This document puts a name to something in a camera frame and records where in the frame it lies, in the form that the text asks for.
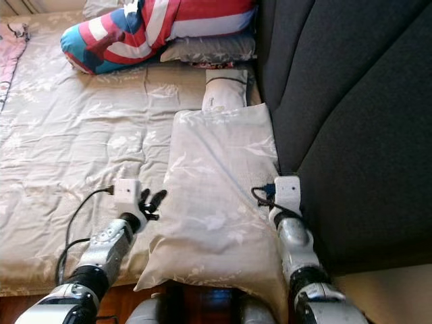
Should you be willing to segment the beige floral pillow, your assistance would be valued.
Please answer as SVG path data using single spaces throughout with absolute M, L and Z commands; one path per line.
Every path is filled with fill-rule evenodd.
M 165 281 L 240 289 L 289 323 L 288 289 L 269 211 L 251 194 L 277 177 L 266 104 L 180 111 L 163 181 L 160 219 L 147 226 L 148 260 L 136 284 Z

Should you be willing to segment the beige floral bed sheet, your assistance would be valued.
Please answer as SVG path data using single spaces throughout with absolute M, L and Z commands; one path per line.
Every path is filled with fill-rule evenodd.
M 0 115 L 0 296 L 36 296 L 55 287 L 65 237 L 85 238 L 116 216 L 103 188 L 135 177 L 153 191 L 163 187 L 175 114 L 198 110 L 206 72 L 183 63 L 148 63 L 118 73 L 87 75 L 71 67 L 59 40 L 82 22 L 77 11 L 2 18 L 25 24 L 30 40 L 16 65 Z M 164 217 L 139 235 L 121 263 L 118 285 L 149 289 L 167 280 L 236 288 L 277 302 L 287 294 L 277 241 L 256 203 L 246 198 L 218 219 L 181 224 L 214 251 L 186 243 L 160 246 L 177 260 L 151 259 L 153 238 L 172 220 Z

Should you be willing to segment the silver left robot leg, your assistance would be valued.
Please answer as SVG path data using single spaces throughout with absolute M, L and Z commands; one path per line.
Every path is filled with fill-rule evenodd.
M 124 324 L 169 324 L 170 317 L 169 297 L 154 293 L 134 308 Z

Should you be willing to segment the silver robot leg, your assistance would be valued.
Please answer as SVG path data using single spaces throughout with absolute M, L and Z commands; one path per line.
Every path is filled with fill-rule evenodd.
M 252 296 L 240 297 L 236 306 L 236 324 L 278 324 L 271 314 L 271 309 Z
M 170 317 L 169 297 L 154 293 L 134 308 L 124 324 L 169 324 Z

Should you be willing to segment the white small pillow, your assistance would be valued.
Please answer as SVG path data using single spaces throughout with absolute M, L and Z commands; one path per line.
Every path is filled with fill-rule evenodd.
M 210 69 L 205 73 L 202 110 L 235 110 L 248 105 L 249 74 L 243 69 Z

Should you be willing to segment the silver right robot leg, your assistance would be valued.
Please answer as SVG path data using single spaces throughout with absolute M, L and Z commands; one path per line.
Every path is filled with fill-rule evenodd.
M 236 306 L 236 324 L 278 324 L 271 314 L 271 309 L 252 296 L 240 297 Z

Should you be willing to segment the grey patterned pillow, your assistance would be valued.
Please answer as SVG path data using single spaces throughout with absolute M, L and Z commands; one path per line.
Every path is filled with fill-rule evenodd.
M 256 58 L 255 37 L 243 33 L 171 40 L 161 53 L 160 62 L 221 64 Z

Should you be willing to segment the red white blue shield cushion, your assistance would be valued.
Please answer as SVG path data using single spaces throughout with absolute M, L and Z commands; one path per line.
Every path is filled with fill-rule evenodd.
M 83 73 L 111 73 L 147 61 L 176 38 L 240 33 L 256 10 L 255 0 L 135 0 L 68 28 L 61 50 Z

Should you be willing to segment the pale grey pillow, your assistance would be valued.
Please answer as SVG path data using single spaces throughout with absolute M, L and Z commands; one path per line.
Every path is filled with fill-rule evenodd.
M 139 4 L 142 0 L 86 0 L 82 13 L 85 18 L 101 18 L 104 15 L 110 15 L 111 13 L 119 10 L 122 18 L 133 13 L 136 15 Z

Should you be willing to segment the grey curtain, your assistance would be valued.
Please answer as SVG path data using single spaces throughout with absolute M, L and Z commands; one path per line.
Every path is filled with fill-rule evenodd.
M 41 13 L 37 0 L 0 0 L 1 16 L 22 16 Z

